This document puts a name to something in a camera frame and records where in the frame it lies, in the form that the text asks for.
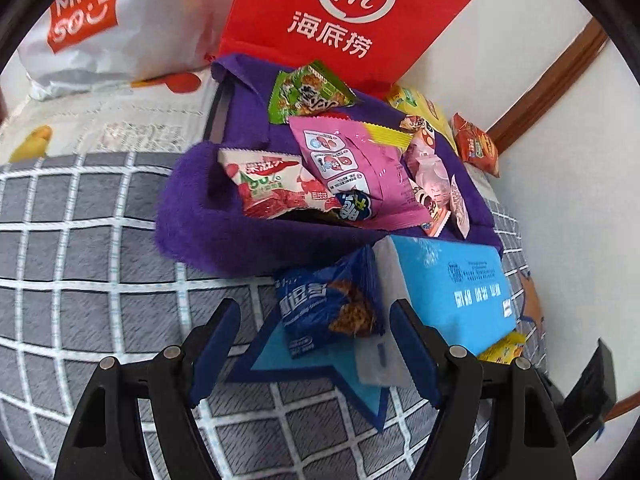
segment red paper bag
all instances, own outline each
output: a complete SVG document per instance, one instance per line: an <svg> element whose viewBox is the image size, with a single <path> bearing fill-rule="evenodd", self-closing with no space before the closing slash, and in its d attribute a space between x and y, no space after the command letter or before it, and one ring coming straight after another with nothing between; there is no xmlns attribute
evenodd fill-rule
<svg viewBox="0 0 640 480"><path fill-rule="evenodd" d="M219 56L292 68L322 60L382 96L471 0L234 0Z"/></svg>

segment purple fabric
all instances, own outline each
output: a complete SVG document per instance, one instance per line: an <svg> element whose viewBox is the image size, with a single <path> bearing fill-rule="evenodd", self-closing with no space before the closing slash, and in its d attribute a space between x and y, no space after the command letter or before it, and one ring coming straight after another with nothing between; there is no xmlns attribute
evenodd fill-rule
<svg viewBox="0 0 640 480"><path fill-rule="evenodd" d="M386 232L324 226L281 219L260 220L242 214L236 185L218 164L218 148L244 148L300 155L300 147L288 124L271 124L267 104L280 70L288 70L250 56L233 54L212 66L222 81L226 72L235 76L234 97L226 118L222 144L202 142L178 162L158 207L156 241L166 254L220 278L271 275L293 266L328 265L359 247L374 243ZM356 92L361 102L341 108L357 121L397 128L404 114L373 97ZM449 176L456 175L469 212L467 240L495 246L502 254L494 220L464 165L441 136L436 153ZM441 234L461 239L450 220ZM424 236L420 228L399 234Z"/></svg>

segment green snack package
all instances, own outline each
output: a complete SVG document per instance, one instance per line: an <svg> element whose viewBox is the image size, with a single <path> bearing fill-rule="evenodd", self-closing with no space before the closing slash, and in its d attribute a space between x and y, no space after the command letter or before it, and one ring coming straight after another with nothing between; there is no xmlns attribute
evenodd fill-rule
<svg viewBox="0 0 640 480"><path fill-rule="evenodd" d="M321 61L287 74L280 72L269 101L269 120L284 124L291 116L312 116L357 102L353 91Z"/></svg>

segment white plastic bag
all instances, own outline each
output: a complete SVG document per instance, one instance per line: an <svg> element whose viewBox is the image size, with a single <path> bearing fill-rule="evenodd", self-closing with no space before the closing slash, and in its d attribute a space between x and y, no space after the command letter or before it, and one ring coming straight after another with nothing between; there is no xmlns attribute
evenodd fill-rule
<svg viewBox="0 0 640 480"><path fill-rule="evenodd" d="M18 53L44 100L203 67L211 23L201 0L56 0Z"/></svg>

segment plaid bedsheet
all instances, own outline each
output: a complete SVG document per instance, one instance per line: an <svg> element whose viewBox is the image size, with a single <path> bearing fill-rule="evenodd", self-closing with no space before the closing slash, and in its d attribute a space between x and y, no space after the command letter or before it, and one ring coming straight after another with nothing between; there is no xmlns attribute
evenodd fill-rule
<svg viewBox="0 0 640 480"><path fill-rule="evenodd" d="M0 167L0 430L34 479L50 479L95 365L153 357L234 298L242 325L224 374L277 303L270 278L220 280L159 256L158 194L178 155L101 153ZM505 247L518 317L527 272L518 223L488 202ZM519 322L545 367L544 334ZM168 478L150 405L140 403L156 479ZM462 478L474 480L490 406L483 401ZM224 384L196 410L222 476L234 480L405 479L436 418L393 388L376 433L329 381Z"/></svg>

